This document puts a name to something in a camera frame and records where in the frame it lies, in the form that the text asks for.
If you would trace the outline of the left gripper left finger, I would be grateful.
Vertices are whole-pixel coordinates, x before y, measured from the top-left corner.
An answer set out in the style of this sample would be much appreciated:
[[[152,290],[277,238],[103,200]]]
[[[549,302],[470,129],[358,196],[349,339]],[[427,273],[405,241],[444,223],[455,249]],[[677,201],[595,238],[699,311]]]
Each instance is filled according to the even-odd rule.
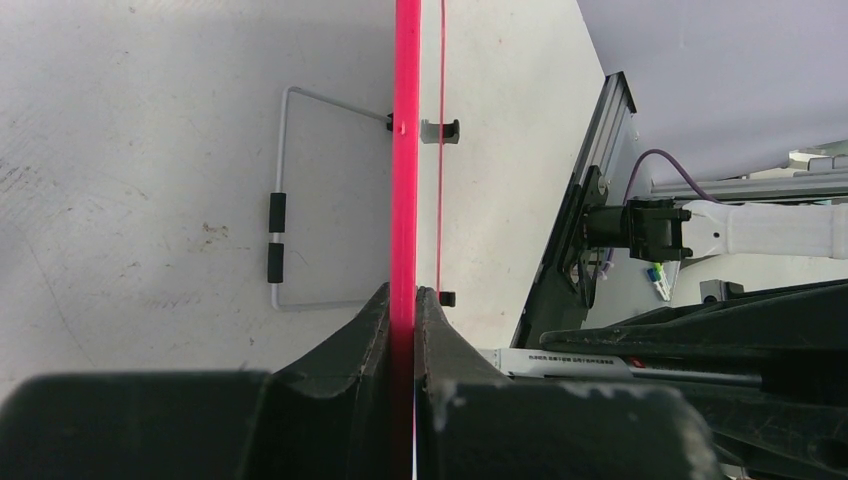
[[[388,290],[277,372],[51,374],[1,406],[5,479],[386,479]]]

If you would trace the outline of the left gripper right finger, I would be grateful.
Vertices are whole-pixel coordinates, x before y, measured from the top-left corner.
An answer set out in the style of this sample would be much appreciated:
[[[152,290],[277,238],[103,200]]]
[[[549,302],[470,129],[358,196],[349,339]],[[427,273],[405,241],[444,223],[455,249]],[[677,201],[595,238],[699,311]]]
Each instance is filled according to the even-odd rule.
[[[672,388],[515,381],[416,295],[417,468],[422,479],[719,479],[704,419]]]

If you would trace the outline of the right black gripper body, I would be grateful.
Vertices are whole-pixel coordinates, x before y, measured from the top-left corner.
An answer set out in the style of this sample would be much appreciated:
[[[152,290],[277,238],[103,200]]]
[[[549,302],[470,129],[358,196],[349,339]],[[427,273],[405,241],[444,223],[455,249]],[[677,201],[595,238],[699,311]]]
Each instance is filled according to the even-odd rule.
[[[721,461],[765,479],[847,475],[845,281],[663,307],[539,341],[552,351],[705,367],[707,379],[671,383],[708,424]]]

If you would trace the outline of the black and white marker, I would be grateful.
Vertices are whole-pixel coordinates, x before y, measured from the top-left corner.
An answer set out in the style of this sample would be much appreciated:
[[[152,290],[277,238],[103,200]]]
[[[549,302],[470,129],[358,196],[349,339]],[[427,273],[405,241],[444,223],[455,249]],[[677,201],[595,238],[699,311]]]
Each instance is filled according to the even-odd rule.
[[[759,389],[762,374],[750,367],[675,358],[577,354],[533,349],[478,351],[502,374],[520,378],[640,379]]]

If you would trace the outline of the red framed whiteboard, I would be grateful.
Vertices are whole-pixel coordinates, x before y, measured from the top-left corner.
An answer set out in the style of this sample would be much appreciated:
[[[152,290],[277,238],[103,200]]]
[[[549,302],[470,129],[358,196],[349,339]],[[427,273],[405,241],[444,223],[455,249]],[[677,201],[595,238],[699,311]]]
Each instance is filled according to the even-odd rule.
[[[389,281],[341,330],[275,375],[251,453],[254,479],[417,476],[421,37],[421,3],[398,2]]]

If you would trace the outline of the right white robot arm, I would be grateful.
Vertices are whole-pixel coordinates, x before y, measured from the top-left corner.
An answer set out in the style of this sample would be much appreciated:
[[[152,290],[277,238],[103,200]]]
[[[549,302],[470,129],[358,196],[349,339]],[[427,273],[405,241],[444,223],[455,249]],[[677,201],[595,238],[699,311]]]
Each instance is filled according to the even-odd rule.
[[[726,205],[632,200],[585,217],[591,247],[640,258],[723,254],[847,256],[843,205]],[[830,281],[660,308],[587,330],[540,336],[552,351],[682,366],[677,387],[709,425],[723,460],[769,479],[847,475],[847,284]]]

